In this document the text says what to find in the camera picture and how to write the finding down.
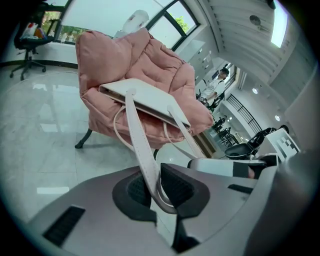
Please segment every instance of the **man in white shirt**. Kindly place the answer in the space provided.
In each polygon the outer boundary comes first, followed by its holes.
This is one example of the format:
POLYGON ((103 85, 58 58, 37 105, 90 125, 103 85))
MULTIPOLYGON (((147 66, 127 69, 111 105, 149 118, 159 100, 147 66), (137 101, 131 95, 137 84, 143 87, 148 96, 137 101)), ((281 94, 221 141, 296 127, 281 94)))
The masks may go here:
POLYGON ((225 91, 224 80, 229 75, 229 70, 225 67, 220 70, 218 78, 213 80, 209 85, 206 86, 201 96, 206 99, 206 101, 211 105, 214 100, 225 91))

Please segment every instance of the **ceiling light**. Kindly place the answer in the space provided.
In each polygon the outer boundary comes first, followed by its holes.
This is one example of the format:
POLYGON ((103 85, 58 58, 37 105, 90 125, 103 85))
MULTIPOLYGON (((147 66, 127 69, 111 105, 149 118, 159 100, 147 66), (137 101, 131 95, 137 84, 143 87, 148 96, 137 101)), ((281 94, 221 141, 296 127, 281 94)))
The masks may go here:
POLYGON ((274 4, 275 10, 271 43, 280 48, 286 34, 288 14, 278 0, 274 0, 274 4))

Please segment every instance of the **white shirt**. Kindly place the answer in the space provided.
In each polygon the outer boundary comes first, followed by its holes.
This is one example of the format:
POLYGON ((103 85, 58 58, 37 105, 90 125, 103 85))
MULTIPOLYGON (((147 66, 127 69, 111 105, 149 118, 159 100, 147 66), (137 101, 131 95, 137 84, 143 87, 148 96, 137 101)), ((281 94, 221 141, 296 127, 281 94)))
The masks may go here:
POLYGON ((218 97, 220 94, 222 94, 225 91, 225 82, 223 80, 213 80, 209 85, 206 86, 206 89, 204 89, 203 92, 201 92, 201 96, 207 98, 209 95, 211 95, 213 92, 216 92, 216 97, 218 97))

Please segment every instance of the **black baseboard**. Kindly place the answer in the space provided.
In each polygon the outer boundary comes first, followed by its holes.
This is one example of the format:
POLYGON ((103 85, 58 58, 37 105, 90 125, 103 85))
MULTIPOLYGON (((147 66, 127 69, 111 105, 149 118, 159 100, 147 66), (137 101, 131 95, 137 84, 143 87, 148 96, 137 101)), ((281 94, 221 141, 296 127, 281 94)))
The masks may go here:
MULTIPOLYGON (((71 68, 71 69, 78 69, 78 64, 69 63, 69 62, 62 62, 62 61, 55 61, 55 60, 41 60, 41 59, 34 59, 34 61, 39 62, 43 65, 49 66, 57 66, 57 67, 64 67, 64 68, 71 68)), ((13 60, 0 63, 0 68, 12 65, 21 65, 24 61, 23 60, 13 60)))

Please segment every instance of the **black metal railing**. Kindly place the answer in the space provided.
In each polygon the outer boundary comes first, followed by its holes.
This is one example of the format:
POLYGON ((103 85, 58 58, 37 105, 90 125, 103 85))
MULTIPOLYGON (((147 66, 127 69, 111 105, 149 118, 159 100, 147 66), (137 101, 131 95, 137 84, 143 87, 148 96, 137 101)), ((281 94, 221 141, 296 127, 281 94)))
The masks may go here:
POLYGON ((241 104, 239 100, 232 94, 226 99, 235 109, 239 112, 239 114, 244 118, 246 123, 251 127, 251 129, 257 133, 262 131, 260 125, 256 121, 256 119, 250 114, 250 112, 241 104))

